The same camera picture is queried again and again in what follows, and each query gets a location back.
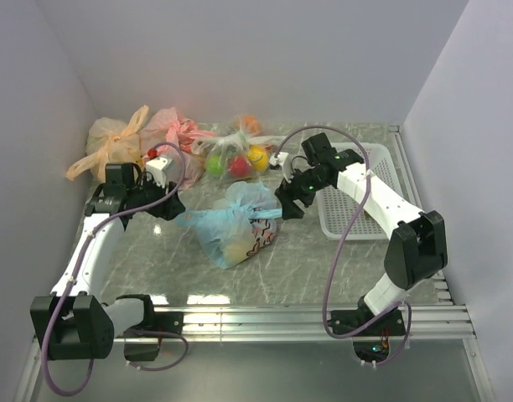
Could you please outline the light blue plastic bag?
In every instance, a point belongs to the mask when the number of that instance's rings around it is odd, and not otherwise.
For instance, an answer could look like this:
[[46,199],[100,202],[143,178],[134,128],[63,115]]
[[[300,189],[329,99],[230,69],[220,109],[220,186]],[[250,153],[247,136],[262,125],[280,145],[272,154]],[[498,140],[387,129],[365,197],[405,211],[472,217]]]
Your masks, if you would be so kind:
[[270,245],[277,234],[282,209],[263,183],[233,183],[211,209],[193,210],[176,218],[191,228],[206,256],[229,269]]

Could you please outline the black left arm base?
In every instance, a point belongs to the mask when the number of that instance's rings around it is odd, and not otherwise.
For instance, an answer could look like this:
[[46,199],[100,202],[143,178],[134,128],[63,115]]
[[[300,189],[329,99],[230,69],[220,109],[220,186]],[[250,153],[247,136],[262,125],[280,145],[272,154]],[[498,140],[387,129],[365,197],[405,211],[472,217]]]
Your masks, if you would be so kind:
[[134,367],[140,363],[151,363],[159,357],[165,340],[179,340],[183,344],[182,357],[176,360],[179,363],[189,350],[189,344],[182,335],[183,324],[184,313],[181,311],[155,312],[151,318],[123,333],[126,339],[124,358]]

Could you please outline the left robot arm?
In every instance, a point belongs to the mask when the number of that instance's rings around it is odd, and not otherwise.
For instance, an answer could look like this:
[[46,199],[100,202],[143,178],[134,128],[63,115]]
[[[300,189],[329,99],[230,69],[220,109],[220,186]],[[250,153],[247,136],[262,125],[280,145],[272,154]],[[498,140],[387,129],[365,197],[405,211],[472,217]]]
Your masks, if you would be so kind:
[[109,163],[84,211],[80,239],[69,264],[48,296],[34,298],[30,315],[45,362],[106,358],[116,337],[154,332],[157,316],[149,295],[120,296],[108,307],[98,297],[111,255],[132,217],[146,212],[170,221],[185,211],[170,157]]

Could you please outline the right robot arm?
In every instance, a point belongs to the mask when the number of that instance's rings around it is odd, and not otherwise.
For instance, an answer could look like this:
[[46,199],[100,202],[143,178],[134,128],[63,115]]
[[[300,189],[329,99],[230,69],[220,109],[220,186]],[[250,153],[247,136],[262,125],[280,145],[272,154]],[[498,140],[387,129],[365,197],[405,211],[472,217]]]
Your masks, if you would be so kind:
[[411,289],[447,266],[444,219],[435,210],[425,212],[410,204],[385,184],[358,140],[339,151],[326,135],[329,128],[321,126],[320,130],[302,143],[308,169],[294,168],[293,156],[281,148],[270,157],[270,168],[282,172],[275,195],[283,219],[301,219],[316,193],[332,187],[357,203],[355,216],[368,213],[383,230],[388,239],[384,274],[361,298],[357,314],[357,328],[376,334],[386,325],[386,314],[397,308]]

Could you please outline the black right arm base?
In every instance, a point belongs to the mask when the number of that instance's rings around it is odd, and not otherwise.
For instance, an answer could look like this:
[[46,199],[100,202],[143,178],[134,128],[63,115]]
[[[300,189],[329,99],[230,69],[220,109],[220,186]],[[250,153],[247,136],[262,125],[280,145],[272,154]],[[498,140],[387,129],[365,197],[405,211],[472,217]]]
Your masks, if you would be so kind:
[[411,331],[411,309],[407,308],[408,318],[396,307],[385,316],[367,323],[374,317],[369,310],[332,310],[327,324],[336,337],[354,333],[352,345],[355,356],[361,365],[373,368],[392,361],[406,348]]

